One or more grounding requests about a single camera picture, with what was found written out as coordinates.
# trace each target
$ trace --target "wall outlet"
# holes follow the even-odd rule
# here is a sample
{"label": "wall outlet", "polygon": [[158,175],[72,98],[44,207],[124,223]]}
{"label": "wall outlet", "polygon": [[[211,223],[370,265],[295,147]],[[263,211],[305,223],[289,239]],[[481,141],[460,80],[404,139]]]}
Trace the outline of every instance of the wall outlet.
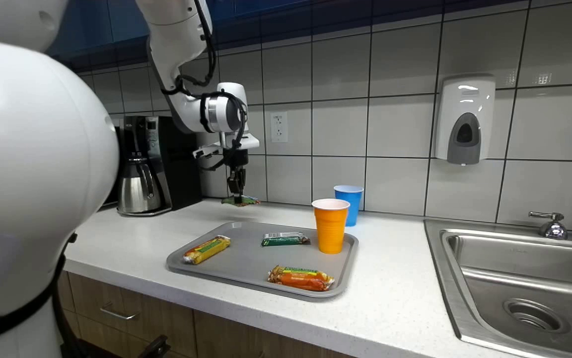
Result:
{"label": "wall outlet", "polygon": [[285,112],[271,114],[271,141],[275,143],[289,141],[289,114]]}

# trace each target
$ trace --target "sink faucet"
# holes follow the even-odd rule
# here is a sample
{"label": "sink faucet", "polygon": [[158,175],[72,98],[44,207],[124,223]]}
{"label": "sink faucet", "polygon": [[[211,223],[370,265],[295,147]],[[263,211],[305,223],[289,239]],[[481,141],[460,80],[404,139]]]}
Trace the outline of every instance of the sink faucet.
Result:
{"label": "sink faucet", "polygon": [[529,217],[537,219],[549,219],[547,225],[539,231],[543,237],[549,239],[569,239],[567,227],[561,223],[565,219],[563,213],[541,213],[541,211],[531,211]]}

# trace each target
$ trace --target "gray tray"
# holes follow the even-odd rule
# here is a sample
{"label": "gray tray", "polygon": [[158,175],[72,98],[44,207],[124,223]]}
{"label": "gray tray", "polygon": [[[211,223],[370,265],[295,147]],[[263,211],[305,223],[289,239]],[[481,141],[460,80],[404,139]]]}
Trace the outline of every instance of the gray tray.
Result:
{"label": "gray tray", "polygon": [[[263,247],[265,233],[287,231],[305,233],[313,239],[313,243],[293,247]],[[215,235],[231,237],[231,247],[201,265],[183,263],[183,255],[187,251],[211,241]],[[225,281],[309,301],[326,301],[346,291],[356,251],[358,239],[352,235],[346,235],[344,251],[340,255],[324,255],[319,251],[319,239],[315,229],[261,223],[225,223],[215,231],[209,231],[203,237],[191,241],[189,245],[174,251],[168,257],[168,267],[176,273],[197,275],[213,281]],[[326,293],[267,283],[267,275],[275,269],[275,265],[324,271],[336,283]]]}

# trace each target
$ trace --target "cabinet handle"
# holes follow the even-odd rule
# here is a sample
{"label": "cabinet handle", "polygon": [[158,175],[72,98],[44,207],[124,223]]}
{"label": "cabinet handle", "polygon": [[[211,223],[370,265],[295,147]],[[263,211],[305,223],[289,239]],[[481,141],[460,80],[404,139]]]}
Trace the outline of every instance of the cabinet handle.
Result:
{"label": "cabinet handle", "polygon": [[108,316],[114,316],[114,318],[120,318],[120,320],[126,320],[126,322],[136,320],[140,316],[140,314],[122,314],[122,312],[110,311],[106,307],[102,307],[100,311],[104,314],[108,314]]}

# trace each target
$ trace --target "white countertop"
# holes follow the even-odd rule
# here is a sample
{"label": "white countertop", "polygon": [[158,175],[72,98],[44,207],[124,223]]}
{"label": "white countertop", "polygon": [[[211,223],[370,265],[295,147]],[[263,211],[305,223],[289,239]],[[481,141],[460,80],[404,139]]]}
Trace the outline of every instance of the white countertop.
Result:
{"label": "white countertop", "polygon": [[227,207],[217,201],[150,219],[94,215],[68,249],[66,271],[350,356],[473,356],[495,350],[458,340],[442,299],[424,223],[362,215],[348,291],[309,303],[166,269],[168,255],[223,223],[313,227],[305,207]]}

